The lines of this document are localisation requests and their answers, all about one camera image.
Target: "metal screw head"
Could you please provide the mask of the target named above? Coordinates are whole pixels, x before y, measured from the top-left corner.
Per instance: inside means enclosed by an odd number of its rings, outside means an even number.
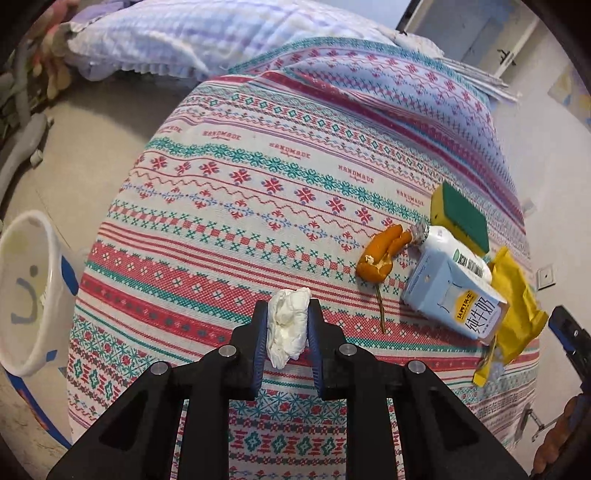
[[[414,374],[422,374],[427,367],[420,360],[412,360],[408,363],[408,369]]]
[[[150,372],[154,375],[162,375],[166,373],[166,370],[168,370],[168,364],[166,362],[156,362],[150,367]]]
[[[229,357],[236,355],[236,347],[233,345],[222,345],[217,351],[221,356]]]
[[[339,352],[341,352],[343,355],[351,356],[357,353],[357,347],[351,343],[343,343],[339,347]]]

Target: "orange peel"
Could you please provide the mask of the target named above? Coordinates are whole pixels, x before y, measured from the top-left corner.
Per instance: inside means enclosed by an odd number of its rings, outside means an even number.
[[[357,275],[367,282],[382,283],[392,271],[392,257],[412,240],[413,236],[403,231],[402,225],[392,225],[374,235],[357,262]]]

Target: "tiled floor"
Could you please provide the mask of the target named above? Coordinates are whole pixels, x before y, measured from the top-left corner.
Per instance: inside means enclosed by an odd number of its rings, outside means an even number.
[[[74,252],[89,249],[127,172],[188,92],[176,82],[123,75],[77,82],[49,110],[55,119],[44,160],[18,180],[3,218],[46,213]],[[66,388],[66,381],[47,388]],[[66,415],[67,406],[63,406]],[[31,476],[44,479],[64,448],[35,421],[0,372],[0,434]]]

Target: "patterned bed sheet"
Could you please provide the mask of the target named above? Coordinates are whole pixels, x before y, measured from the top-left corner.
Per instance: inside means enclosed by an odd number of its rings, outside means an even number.
[[[400,300],[416,252],[382,288],[386,334],[373,286],[355,276],[370,237],[428,218],[444,180],[486,215],[491,253],[508,245],[529,272],[488,101],[438,61],[314,38],[196,87],[135,162],[90,253],[67,369],[74,439],[150,363],[199,360],[257,300],[308,286],[349,342],[421,359],[511,447],[538,343],[477,388],[482,347]],[[230,405],[231,478],[344,478],[345,413],[316,397],[306,352],[282,371],[267,361],[257,400]]]

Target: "sponge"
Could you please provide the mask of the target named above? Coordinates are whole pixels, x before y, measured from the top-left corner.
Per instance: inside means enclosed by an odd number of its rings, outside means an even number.
[[[485,216],[447,182],[431,197],[431,224],[447,228],[479,257],[489,251]]]

